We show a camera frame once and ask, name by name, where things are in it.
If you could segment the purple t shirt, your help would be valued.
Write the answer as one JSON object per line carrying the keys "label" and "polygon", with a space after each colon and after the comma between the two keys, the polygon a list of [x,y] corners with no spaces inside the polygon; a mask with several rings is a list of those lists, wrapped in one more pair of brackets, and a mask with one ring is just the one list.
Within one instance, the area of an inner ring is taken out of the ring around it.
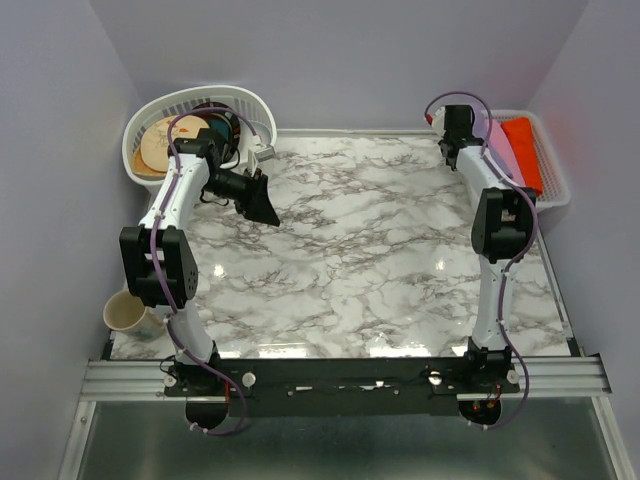
{"label": "purple t shirt", "polygon": [[472,134],[482,140],[482,146],[488,148],[493,132],[493,115],[490,111],[472,109]]}

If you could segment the white oval dish basket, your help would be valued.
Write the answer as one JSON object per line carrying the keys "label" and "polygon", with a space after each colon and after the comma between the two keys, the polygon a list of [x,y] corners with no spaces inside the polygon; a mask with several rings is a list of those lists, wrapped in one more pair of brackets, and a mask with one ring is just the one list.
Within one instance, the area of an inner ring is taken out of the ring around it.
{"label": "white oval dish basket", "polygon": [[247,150],[252,145],[271,145],[275,149],[277,127],[271,110],[255,93],[231,85],[205,85],[174,91],[141,107],[129,120],[122,140],[122,161],[128,177],[156,195],[164,180],[140,177],[131,171],[131,160],[145,131],[157,121],[195,109],[204,102],[221,102],[238,116],[241,125],[239,152],[231,164],[238,172],[247,165]]}

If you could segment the white rectangular tray basket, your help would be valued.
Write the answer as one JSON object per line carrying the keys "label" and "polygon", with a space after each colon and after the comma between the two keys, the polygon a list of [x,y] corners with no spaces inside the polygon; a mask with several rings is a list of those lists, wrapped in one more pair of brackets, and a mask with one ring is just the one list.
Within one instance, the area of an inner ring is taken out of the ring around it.
{"label": "white rectangular tray basket", "polygon": [[[478,104],[475,104],[473,108],[484,110],[484,108]],[[536,195],[537,210],[542,212],[567,205],[571,198],[570,190],[562,172],[560,162],[540,120],[533,113],[520,110],[494,110],[492,115],[493,120],[498,121],[500,124],[504,121],[517,117],[525,117],[531,122],[534,132],[535,150],[544,184],[544,191],[542,195]],[[486,165],[486,162],[479,157],[479,148],[471,146],[469,148],[465,148],[463,152],[462,165],[458,170],[464,177],[471,207],[476,209],[479,203],[481,191],[484,188],[496,186],[500,176],[507,176],[492,159],[489,148],[485,150],[485,154],[498,170],[496,174],[492,173],[490,168]]]}

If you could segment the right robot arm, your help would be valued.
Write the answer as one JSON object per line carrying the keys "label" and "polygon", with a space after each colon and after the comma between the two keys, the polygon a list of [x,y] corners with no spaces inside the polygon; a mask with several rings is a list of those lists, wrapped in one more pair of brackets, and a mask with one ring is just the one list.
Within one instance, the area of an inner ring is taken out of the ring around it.
{"label": "right robot arm", "polygon": [[441,135],[441,154],[464,177],[475,207],[471,245],[479,257],[480,297],[459,370],[462,384],[474,392],[511,375],[514,347],[508,334],[515,276],[537,231],[535,192],[515,183],[491,157],[488,142],[473,131],[477,120],[470,105],[446,105],[432,120]]}

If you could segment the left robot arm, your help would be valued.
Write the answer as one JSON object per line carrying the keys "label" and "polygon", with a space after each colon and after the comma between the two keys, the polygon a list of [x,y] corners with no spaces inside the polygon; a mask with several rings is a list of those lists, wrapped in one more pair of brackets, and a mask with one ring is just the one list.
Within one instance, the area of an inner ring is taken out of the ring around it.
{"label": "left robot arm", "polygon": [[244,174],[225,169],[223,145],[224,137],[212,129],[200,130],[194,139],[172,140],[169,170],[152,206],[119,237],[129,291],[165,316],[176,360],[192,365],[187,382],[201,395],[220,387],[222,372],[211,363],[214,342],[193,302],[199,272],[185,233],[192,210],[200,194],[209,192],[232,201],[249,221],[280,225],[268,195],[268,176],[259,169]]}

